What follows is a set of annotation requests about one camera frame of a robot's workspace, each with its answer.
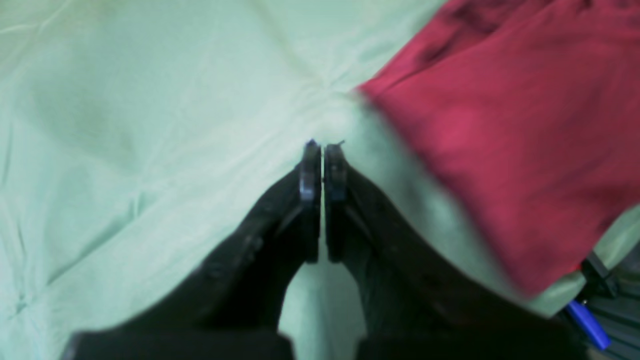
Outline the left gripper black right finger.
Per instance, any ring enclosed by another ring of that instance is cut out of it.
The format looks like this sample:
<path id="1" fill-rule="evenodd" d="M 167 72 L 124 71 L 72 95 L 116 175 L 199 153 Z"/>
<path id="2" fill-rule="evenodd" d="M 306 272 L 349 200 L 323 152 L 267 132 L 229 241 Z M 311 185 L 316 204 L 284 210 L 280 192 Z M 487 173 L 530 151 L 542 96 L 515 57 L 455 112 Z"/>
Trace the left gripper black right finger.
<path id="1" fill-rule="evenodd" d="M 498 296 L 423 240 L 386 194 L 324 151 L 326 243 L 358 287 L 357 360 L 586 360 L 564 323 Z"/>

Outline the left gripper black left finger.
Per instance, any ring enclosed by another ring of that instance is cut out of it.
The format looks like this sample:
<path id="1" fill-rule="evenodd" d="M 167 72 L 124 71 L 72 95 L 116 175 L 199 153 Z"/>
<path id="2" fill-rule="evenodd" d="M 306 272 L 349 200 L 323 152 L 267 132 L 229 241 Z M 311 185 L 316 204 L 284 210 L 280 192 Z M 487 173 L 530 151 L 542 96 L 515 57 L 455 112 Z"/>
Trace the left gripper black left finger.
<path id="1" fill-rule="evenodd" d="M 175 289 L 132 319 L 79 332 L 63 360 L 292 360 L 278 333 L 288 285 L 319 257 L 322 148 L 253 205 L 236 230 Z"/>

